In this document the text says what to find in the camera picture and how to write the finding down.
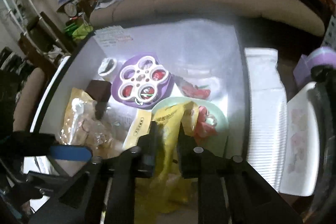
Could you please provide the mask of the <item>yellow snack packet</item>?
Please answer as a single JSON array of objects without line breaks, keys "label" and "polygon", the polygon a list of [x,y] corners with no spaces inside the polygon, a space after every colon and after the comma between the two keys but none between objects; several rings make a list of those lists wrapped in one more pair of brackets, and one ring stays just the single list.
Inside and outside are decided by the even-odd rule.
[{"label": "yellow snack packet", "polygon": [[193,101],[163,107],[151,114],[138,110],[122,145],[123,150],[139,145],[139,138],[149,134],[150,123],[158,125],[158,153],[154,176],[146,182],[136,180],[135,217],[139,219],[172,213],[187,205],[191,182],[182,178],[178,166],[177,143],[180,126],[187,136],[194,136],[199,106]]}]

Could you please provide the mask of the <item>green plate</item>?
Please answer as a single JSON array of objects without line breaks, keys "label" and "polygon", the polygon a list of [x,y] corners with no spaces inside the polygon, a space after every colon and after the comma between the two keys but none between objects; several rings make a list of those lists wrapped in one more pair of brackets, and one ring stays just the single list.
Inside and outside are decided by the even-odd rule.
[{"label": "green plate", "polygon": [[188,97],[169,97],[159,102],[153,108],[152,114],[155,115],[161,109],[189,101],[196,104],[198,108],[197,110],[186,112],[190,114],[192,121],[195,114],[198,114],[196,128],[192,130],[195,140],[214,155],[223,156],[228,139],[228,121],[222,111],[213,103]]}]

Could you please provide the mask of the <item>white appliance with remote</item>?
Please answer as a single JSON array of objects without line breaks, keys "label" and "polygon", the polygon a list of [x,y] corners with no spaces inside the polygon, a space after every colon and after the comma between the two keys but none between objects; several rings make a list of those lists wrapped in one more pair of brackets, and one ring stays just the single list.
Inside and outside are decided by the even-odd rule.
[{"label": "white appliance with remote", "polygon": [[327,142],[333,139],[333,112],[323,83],[310,82],[288,103],[288,131],[280,193],[315,194],[330,168]]}]

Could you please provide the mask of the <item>purple flower tray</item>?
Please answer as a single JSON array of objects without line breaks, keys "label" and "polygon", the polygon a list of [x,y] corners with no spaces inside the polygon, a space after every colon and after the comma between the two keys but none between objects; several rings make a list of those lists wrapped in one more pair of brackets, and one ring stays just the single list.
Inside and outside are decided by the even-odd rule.
[{"label": "purple flower tray", "polygon": [[174,86],[171,73],[154,53],[142,53],[124,62],[111,87],[112,97],[126,106],[152,109]]}]

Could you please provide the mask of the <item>black storage box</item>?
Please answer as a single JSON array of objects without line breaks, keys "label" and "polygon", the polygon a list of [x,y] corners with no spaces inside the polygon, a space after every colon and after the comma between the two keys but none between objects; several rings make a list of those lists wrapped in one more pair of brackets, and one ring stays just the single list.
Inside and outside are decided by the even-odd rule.
[{"label": "black storage box", "polygon": [[250,120],[248,69],[229,19],[171,16],[154,22],[119,23],[96,30],[64,59],[33,119],[31,132],[59,136],[73,88],[99,79],[99,67],[114,67],[103,79],[108,105],[119,122],[138,109],[167,101],[204,100],[216,106],[228,126],[208,141],[215,155],[246,157]]}]

